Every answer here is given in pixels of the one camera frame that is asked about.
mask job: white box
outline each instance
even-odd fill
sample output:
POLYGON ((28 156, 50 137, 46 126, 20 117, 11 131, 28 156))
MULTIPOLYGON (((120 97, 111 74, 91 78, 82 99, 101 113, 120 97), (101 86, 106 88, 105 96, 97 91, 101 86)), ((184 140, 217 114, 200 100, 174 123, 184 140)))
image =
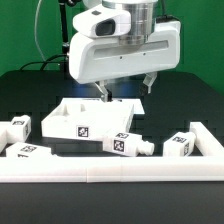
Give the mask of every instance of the white box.
POLYGON ((109 130, 129 132, 133 103, 65 98, 42 122, 42 136, 102 141, 109 130))

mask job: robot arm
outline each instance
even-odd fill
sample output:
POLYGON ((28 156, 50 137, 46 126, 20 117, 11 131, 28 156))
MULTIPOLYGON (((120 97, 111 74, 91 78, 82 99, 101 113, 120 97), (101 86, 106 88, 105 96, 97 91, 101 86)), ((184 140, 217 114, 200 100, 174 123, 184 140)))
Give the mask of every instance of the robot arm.
POLYGON ((181 24, 156 23, 157 1, 102 0, 75 16, 71 76, 83 84, 175 68, 181 24))

